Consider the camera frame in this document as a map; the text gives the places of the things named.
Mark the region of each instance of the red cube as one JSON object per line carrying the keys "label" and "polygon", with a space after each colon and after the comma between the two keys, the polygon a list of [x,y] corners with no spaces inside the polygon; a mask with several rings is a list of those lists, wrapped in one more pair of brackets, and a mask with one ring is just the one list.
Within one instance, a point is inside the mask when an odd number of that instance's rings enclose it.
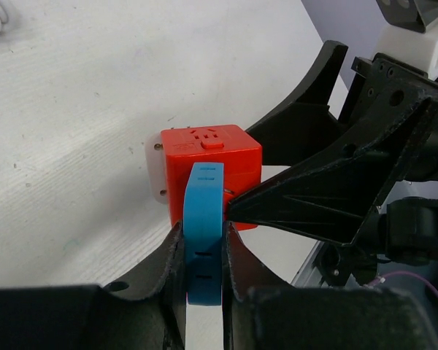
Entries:
{"label": "red cube", "polygon": [[[224,164],[224,203],[261,182],[261,145],[237,125],[161,131],[172,225],[183,218],[185,188],[194,163]],[[256,225],[237,224],[239,230]]]}

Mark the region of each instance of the white tabletop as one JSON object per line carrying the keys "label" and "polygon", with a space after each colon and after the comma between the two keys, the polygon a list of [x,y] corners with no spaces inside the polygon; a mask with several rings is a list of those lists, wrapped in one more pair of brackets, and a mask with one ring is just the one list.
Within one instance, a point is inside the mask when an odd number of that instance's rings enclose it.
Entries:
{"label": "white tabletop", "polygon": [[[20,25],[0,36],[0,286],[106,284],[137,264],[169,231],[146,138],[246,128],[322,44],[299,0],[15,6]],[[338,81],[334,112],[346,92]],[[288,281],[314,243],[266,227],[242,237]],[[220,309],[189,307],[187,334],[189,349],[221,349]]]}

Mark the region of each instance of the red box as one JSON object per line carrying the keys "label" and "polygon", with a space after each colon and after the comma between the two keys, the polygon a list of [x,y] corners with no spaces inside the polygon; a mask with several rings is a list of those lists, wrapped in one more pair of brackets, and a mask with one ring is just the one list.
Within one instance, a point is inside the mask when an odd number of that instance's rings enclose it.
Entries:
{"label": "red box", "polygon": [[[237,125],[161,131],[172,225],[183,218],[185,188],[194,163],[224,163],[224,203],[261,182],[261,145]],[[239,230],[256,225],[237,224]]]}

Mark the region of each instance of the blue block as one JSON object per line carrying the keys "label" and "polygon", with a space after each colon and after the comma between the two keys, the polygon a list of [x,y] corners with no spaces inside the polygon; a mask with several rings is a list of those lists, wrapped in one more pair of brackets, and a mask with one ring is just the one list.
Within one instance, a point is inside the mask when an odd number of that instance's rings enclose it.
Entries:
{"label": "blue block", "polygon": [[188,302],[222,302],[224,165],[195,163],[185,191],[183,235]]}

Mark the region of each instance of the table surface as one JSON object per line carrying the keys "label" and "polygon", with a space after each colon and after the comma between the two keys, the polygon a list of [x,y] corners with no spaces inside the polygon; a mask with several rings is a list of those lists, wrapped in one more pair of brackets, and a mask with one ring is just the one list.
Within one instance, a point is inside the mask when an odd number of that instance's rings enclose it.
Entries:
{"label": "table surface", "polygon": [[[97,282],[169,231],[144,142],[165,128],[246,128],[321,47],[299,0],[23,0],[0,36],[0,287]],[[331,98],[338,114],[347,90]],[[264,177],[278,168],[265,168]],[[267,227],[247,246],[290,281],[314,241]],[[189,349],[221,349],[220,308],[188,307]]]}

